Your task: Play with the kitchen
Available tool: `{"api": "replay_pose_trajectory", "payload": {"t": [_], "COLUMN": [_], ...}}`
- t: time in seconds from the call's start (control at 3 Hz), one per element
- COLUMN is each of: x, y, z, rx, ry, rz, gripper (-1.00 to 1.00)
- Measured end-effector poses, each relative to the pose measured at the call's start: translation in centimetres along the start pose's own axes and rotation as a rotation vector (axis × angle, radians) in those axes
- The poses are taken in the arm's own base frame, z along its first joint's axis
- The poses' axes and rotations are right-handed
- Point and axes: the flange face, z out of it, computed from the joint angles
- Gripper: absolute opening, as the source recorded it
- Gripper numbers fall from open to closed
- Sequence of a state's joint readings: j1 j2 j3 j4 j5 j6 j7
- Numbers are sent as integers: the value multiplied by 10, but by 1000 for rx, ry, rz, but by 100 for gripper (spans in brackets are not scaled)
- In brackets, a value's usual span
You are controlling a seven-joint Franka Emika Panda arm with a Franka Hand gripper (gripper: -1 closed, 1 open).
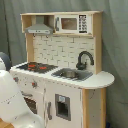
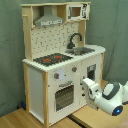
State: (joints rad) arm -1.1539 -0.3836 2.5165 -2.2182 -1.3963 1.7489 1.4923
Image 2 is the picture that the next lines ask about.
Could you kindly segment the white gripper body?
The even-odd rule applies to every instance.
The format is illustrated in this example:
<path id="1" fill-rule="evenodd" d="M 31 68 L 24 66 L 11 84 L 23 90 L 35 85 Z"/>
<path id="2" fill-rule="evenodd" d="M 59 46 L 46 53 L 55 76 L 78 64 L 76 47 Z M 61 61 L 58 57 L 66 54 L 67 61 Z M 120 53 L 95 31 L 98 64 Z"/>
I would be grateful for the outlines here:
<path id="1" fill-rule="evenodd" d="M 94 100 L 95 97 L 102 92 L 100 85 L 89 78 L 82 80 L 82 86 L 87 100 Z"/>

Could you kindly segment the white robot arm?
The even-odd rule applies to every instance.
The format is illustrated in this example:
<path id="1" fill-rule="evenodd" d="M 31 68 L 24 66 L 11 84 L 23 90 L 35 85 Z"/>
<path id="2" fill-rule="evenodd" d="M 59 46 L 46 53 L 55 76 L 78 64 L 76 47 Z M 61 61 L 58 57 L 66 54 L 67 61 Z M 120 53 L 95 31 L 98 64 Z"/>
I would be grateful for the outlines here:
<path id="1" fill-rule="evenodd" d="M 128 105 L 128 81 L 124 85 L 110 82 L 101 89 L 98 83 L 85 78 L 82 86 L 87 105 L 95 110 L 101 109 L 111 116 L 117 116 L 123 111 L 123 106 Z"/>

